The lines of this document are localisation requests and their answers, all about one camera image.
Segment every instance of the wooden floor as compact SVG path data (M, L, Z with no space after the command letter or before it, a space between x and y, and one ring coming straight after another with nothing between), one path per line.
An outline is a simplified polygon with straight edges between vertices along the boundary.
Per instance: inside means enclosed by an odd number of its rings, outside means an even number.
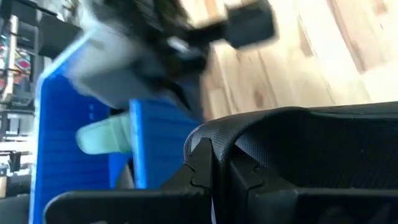
M207 119L281 106L398 100L397 0L269 2L276 38L241 50L213 44L202 83ZM183 3L198 26L225 16L221 0Z

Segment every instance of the textured black plastic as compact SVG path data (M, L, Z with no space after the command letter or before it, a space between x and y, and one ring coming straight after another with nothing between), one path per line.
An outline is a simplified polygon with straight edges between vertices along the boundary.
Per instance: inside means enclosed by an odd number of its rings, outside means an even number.
M237 146L228 170L225 223L398 222L398 190L297 187Z
M228 10L225 39L234 48L255 44L274 36L274 17L266 0Z
M234 145L266 169L301 188L397 189L398 103L332 108L279 108L221 118L199 127L215 153L219 205L227 204L226 174ZM218 221L225 221L221 212Z

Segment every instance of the blue crate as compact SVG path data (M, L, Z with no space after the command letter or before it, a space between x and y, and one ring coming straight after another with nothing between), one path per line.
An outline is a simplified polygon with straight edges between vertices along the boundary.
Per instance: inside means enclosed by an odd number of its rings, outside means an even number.
M198 125L165 100L130 101L135 184L156 189L183 164L183 145Z
M83 153L76 131L105 119L109 108L79 95L63 76L88 35L71 45L40 75L35 96L36 163L32 168L29 223L41 224L47 202L80 189L109 188L109 156Z
M90 35L66 49L37 82L37 158L32 168L30 224L42 223L44 207L58 194L115 187L121 169L131 157L136 187L159 187L182 165L185 139L198 125L168 101L131 100L133 153L84 154L76 144L76 131L105 119L108 107L79 95L63 74Z

